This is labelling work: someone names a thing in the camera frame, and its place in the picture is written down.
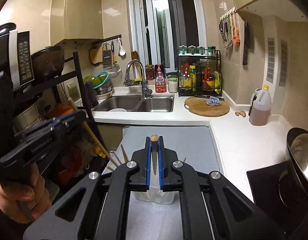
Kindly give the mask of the person's left hand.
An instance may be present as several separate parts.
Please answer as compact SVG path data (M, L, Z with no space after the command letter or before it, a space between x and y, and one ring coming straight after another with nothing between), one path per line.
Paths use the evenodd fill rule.
M17 223L28 224L41 217L52 205L45 180L36 163L29 166L29 184L0 183L0 210Z

